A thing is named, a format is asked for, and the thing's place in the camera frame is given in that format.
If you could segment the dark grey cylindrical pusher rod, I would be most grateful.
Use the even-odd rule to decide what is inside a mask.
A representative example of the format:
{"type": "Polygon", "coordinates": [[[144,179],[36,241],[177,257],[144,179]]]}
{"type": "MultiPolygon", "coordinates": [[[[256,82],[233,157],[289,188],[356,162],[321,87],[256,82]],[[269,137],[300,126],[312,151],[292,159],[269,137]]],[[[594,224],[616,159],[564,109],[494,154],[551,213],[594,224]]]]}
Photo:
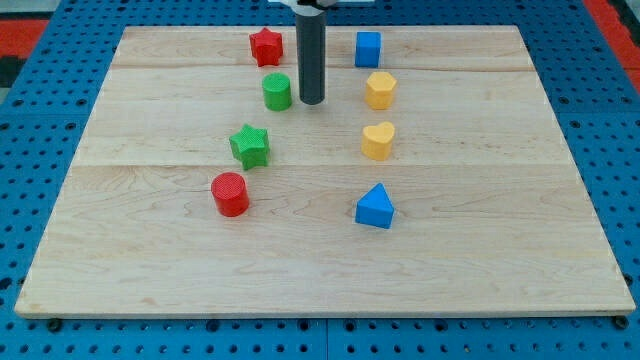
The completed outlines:
{"type": "Polygon", "coordinates": [[[307,105],[325,98],[326,13],[312,6],[296,6],[299,96],[307,105]]]}

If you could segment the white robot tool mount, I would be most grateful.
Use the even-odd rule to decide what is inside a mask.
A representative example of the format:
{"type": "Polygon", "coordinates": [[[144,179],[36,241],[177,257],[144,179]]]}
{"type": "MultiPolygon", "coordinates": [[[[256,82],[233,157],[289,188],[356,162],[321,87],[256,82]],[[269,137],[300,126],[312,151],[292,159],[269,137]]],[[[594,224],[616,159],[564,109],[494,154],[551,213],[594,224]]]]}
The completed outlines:
{"type": "Polygon", "coordinates": [[[268,0],[268,4],[270,7],[287,7],[296,15],[313,17],[332,7],[373,6],[374,0],[268,0]]]}

